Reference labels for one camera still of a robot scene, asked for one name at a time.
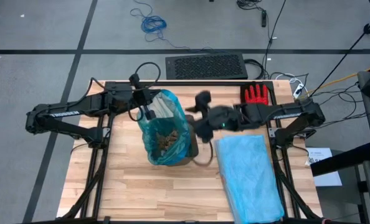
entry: red glove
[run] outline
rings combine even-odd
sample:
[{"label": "red glove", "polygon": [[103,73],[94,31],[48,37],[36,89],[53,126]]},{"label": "red glove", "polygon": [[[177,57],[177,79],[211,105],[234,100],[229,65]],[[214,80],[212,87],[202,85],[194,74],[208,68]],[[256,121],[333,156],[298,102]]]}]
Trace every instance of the red glove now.
[{"label": "red glove", "polygon": [[262,96],[261,96],[261,89],[260,89],[259,84],[256,84],[255,91],[254,91],[254,87],[250,85],[250,94],[249,94],[249,91],[245,90],[246,103],[260,103],[260,104],[268,105],[268,88],[265,85],[262,85],[262,86],[263,86]]}]

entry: black metal frame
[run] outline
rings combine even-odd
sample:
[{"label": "black metal frame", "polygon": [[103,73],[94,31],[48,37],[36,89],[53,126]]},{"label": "black metal frame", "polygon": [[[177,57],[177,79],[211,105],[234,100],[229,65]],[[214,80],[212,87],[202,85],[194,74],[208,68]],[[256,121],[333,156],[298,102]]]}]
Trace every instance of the black metal frame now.
[{"label": "black metal frame", "polygon": [[[141,84],[144,84],[144,85],[147,85],[147,84],[150,84],[150,83],[152,83],[152,82],[141,82]],[[245,84],[248,84],[248,83],[250,83],[250,82],[245,82],[245,81],[239,81],[239,82],[238,81],[236,81],[236,82],[161,81],[157,85],[158,86],[241,86],[241,85],[245,85]],[[275,91],[274,91],[272,81],[262,81],[262,83],[268,87],[271,102],[272,102],[273,105],[276,105],[277,102],[276,102]],[[110,130],[113,126],[113,120],[114,120],[115,116],[116,116],[116,114],[111,114],[109,116],[108,128],[110,128]],[[99,118],[98,127],[102,127],[102,124],[103,124],[103,117]],[[281,127],[280,121],[276,120],[276,126],[278,128]],[[272,127],[271,122],[270,121],[267,122],[267,131],[271,127]],[[108,142],[107,142],[108,145],[109,145],[109,142],[110,142],[110,134],[108,135]],[[280,180],[280,174],[281,174],[282,171],[279,170],[280,166],[279,166],[279,162],[278,162],[278,158],[277,158],[277,150],[275,149],[275,147],[273,146],[271,141],[270,141],[270,148],[271,148],[271,154],[272,154],[273,162],[277,163],[277,166],[274,166],[273,168],[274,168],[275,179],[277,181],[278,193],[279,193],[280,200],[282,202],[282,205],[283,205],[284,211],[285,211],[284,218],[289,218],[288,212],[287,212],[287,209],[286,209],[287,206],[286,206],[286,201],[285,201],[285,196],[284,196],[284,191],[283,191],[283,185],[282,185],[282,182]],[[97,191],[95,193],[95,200],[93,202],[92,216],[90,218],[96,219],[98,217],[100,199],[101,199],[102,189],[103,189],[103,179],[104,179],[105,168],[106,168],[106,163],[107,163],[108,146],[105,149],[101,149],[101,150],[103,150],[102,151],[102,158],[101,158],[100,167],[98,168],[97,173],[98,172],[102,172],[102,173],[100,173],[99,175],[94,175],[93,174],[95,172],[95,164],[97,163],[97,154],[98,154],[98,149],[93,148],[91,159],[90,159],[90,165],[89,165],[89,168],[88,168],[88,175],[87,175],[85,190],[84,190],[83,194],[80,196],[79,200],[76,202],[76,204],[78,203],[78,206],[74,206],[73,207],[74,209],[72,208],[74,213],[69,212],[64,217],[62,217],[63,219],[60,220],[60,221],[65,220],[65,218],[73,219],[76,216],[80,207],[81,207],[80,218],[86,218],[87,217],[89,195],[90,195],[90,192],[92,191],[92,189],[94,188],[96,183],[97,183]],[[290,163],[289,163],[289,160],[288,160],[287,150],[282,149],[281,152],[282,152],[282,156],[283,156],[284,167],[285,167],[285,172],[286,172],[287,179],[288,179],[290,185],[293,187],[294,183],[293,183],[293,178],[292,178],[292,172],[291,172],[291,169],[290,169]],[[292,199],[293,214],[294,214],[295,218],[300,218],[300,211],[298,209],[298,205],[296,203],[296,200],[293,197],[291,197],[291,199]],[[228,222],[203,222],[203,223],[228,223]]]},{"label": "black metal frame", "polygon": [[[240,86],[240,85],[245,85],[248,84],[252,81],[161,81],[158,83],[158,86]],[[273,82],[272,81],[260,81],[264,85],[268,87],[270,97],[271,97],[271,102],[273,105],[276,105],[276,97],[275,97],[275,92],[274,92],[274,87],[273,87]],[[151,84],[152,82],[141,82],[141,84],[147,85]],[[109,130],[112,129],[113,126],[113,120],[117,114],[112,113],[108,115],[108,128]],[[296,120],[298,121],[297,123],[300,125],[305,125],[308,121],[306,119],[300,119],[301,117],[297,118]],[[100,117],[98,120],[98,127],[101,127],[103,124],[103,118]],[[280,122],[277,121],[276,123],[277,127],[280,127]],[[291,169],[290,165],[288,162],[288,155],[286,150],[281,150],[283,160],[287,161],[284,162],[285,165],[285,170],[286,173],[283,173],[281,167],[279,166],[279,161],[277,157],[277,143],[275,142],[275,138],[272,138],[270,135],[270,128],[272,127],[271,122],[267,122],[267,131],[268,131],[268,137],[270,138],[269,143],[271,147],[271,157],[273,160],[273,169],[274,169],[274,174],[275,174],[275,179],[277,181],[277,188],[278,188],[278,193],[280,196],[280,200],[282,202],[282,205],[284,207],[285,215],[283,217],[282,221],[277,221],[274,222],[275,224],[278,223],[287,223],[287,224],[302,224],[302,223],[342,223],[342,224],[348,224],[348,223],[343,223],[343,222],[332,222],[331,220],[325,220],[323,218],[318,217],[315,215],[310,208],[307,206],[307,204],[302,200],[302,198],[299,196],[297,191],[294,189],[294,184],[293,184],[293,179],[291,175]],[[290,132],[294,131],[292,130],[294,128],[288,128],[283,129],[284,132],[281,133],[283,135],[289,135],[291,134]],[[103,223],[103,224],[109,224],[109,223],[164,223],[164,224],[174,224],[174,223],[233,223],[233,222],[199,222],[199,221],[178,221],[178,222],[144,222],[144,221],[110,221],[110,217],[105,217],[104,221],[98,221],[98,211],[99,211],[99,206],[100,206],[100,199],[102,195],[102,188],[103,188],[103,179],[105,175],[105,168],[107,164],[107,156],[108,156],[108,147],[110,143],[110,136],[111,134],[107,135],[107,146],[102,149],[102,158],[101,158],[101,163],[100,166],[93,175],[93,171],[95,171],[95,164],[97,162],[97,154],[98,154],[98,149],[93,149],[92,151],[92,156],[90,160],[90,165],[88,168],[88,175],[87,175],[87,181],[86,181],[86,187],[83,192],[83,194],[80,196],[76,204],[70,209],[70,211],[64,215],[61,218],[57,218],[56,220],[52,221],[46,221],[46,222],[37,222],[37,223],[45,223],[45,224],[77,224],[77,223]],[[93,204],[93,212],[91,217],[86,217],[87,216],[87,209],[88,209],[88,201],[89,201],[89,195],[94,186],[97,184],[97,191],[95,194],[95,200]],[[293,209],[293,214],[295,216],[299,213],[298,211],[298,206],[300,209],[303,211],[303,213],[306,215],[307,219],[301,219],[301,218],[290,218],[287,213],[287,206],[286,206],[286,201],[284,197],[284,191],[283,191],[283,185],[288,189],[291,199],[292,199],[292,209]],[[80,218],[75,218],[76,214],[78,211],[82,208],[82,212],[80,213]]]}]

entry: power strip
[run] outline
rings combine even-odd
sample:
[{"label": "power strip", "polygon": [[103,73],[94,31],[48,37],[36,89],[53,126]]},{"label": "power strip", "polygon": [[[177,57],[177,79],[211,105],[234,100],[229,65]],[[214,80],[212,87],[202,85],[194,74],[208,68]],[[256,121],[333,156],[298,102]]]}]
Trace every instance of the power strip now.
[{"label": "power strip", "polygon": [[296,88],[295,92],[293,93],[293,97],[294,97],[295,99],[297,99],[297,98],[300,96],[300,94],[301,94],[301,93],[302,93],[302,91],[303,91],[303,88],[304,88],[304,85],[303,85],[303,84],[298,84],[298,86],[297,86],[297,88]]}]

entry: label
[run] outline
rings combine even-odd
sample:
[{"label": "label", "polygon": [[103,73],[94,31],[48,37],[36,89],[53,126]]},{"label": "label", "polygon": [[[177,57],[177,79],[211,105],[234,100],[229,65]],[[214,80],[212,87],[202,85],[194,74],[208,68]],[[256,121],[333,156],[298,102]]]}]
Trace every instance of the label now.
[{"label": "label", "polygon": [[295,114],[285,114],[285,115],[279,115],[279,116],[274,116],[274,119],[283,119],[283,118],[294,118],[299,116],[301,113],[295,113]]},{"label": "label", "polygon": [[70,111],[70,112],[63,112],[63,113],[56,113],[56,114],[51,114],[54,118],[59,118],[63,116],[72,116],[72,115],[79,115],[80,112],[78,111]]}]

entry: white paper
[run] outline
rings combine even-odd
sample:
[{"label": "white paper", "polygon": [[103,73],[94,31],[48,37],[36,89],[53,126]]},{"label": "white paper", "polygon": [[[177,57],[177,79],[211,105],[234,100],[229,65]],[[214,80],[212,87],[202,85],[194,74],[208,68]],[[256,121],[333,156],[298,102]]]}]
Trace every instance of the white paper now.
[{"label": "white paper", "polygon": [[[309,161],[307,162],[310,164],[332,157],[330,148],[308,147],[307,150],[310,154]],[[342,186],[341,179],[337,171],[314,177],[314,182],[317,187]]]}]

